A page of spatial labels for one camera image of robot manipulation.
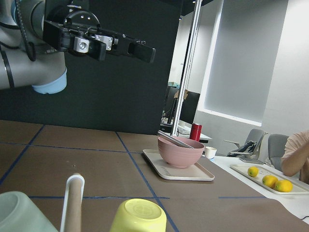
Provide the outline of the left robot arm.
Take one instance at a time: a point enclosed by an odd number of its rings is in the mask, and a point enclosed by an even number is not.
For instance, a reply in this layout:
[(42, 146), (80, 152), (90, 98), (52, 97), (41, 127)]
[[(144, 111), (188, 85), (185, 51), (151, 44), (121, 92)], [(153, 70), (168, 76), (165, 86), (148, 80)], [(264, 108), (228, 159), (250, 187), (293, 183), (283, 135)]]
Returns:
[(32, 86), (41, 94), (67, 85), (65, 53), (103, 61), (107, 54), (154, 61), (145, 41), (101, 27), (86, 0), (0, 3), (0, 87)]

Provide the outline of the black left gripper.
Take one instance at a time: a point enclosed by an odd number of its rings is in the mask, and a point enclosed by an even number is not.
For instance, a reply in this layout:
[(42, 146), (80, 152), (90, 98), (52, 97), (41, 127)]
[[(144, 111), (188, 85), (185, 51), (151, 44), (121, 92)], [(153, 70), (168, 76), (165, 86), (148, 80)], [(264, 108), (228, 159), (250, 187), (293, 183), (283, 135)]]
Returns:
[(58, 5), (45, 9), (43, 40), (57, 51), (69, 52), (78, 57), (89, 56), (103, 61), (106, 52), (137, 58), (153, 63), (156, 49), (145, 41), (125, 34), (105, 34), (98, 18), (90, 11), (77, 5)]

